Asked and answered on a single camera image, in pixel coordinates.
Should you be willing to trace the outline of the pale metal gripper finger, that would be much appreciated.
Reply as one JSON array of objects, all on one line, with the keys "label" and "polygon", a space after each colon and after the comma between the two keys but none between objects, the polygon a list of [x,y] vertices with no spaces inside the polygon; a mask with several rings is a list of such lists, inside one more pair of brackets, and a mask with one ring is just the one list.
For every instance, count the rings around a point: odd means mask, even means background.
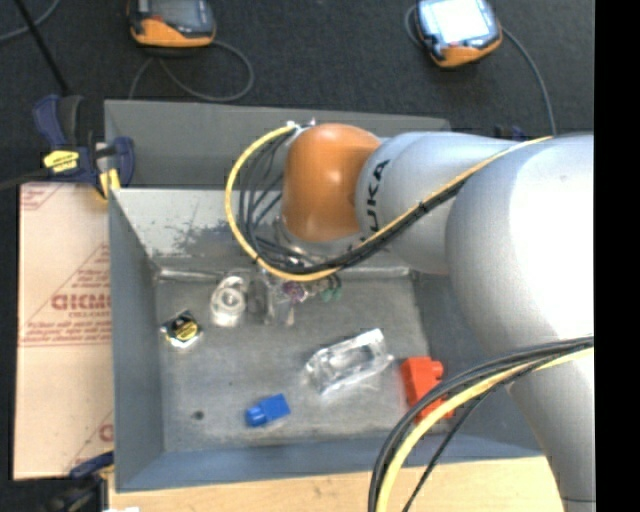
[{"label": "pale metal gripper finger", "polygon": [[290,327],[295,322],[295,308],[287,297],[278,299],[273,305],[273,321],[278,326]]},{"label": "pale metal gripper finger", "polygon": [[266,313],[266,285],[260,279],[252,280],[247,289],[247,308],[252,315]]}]

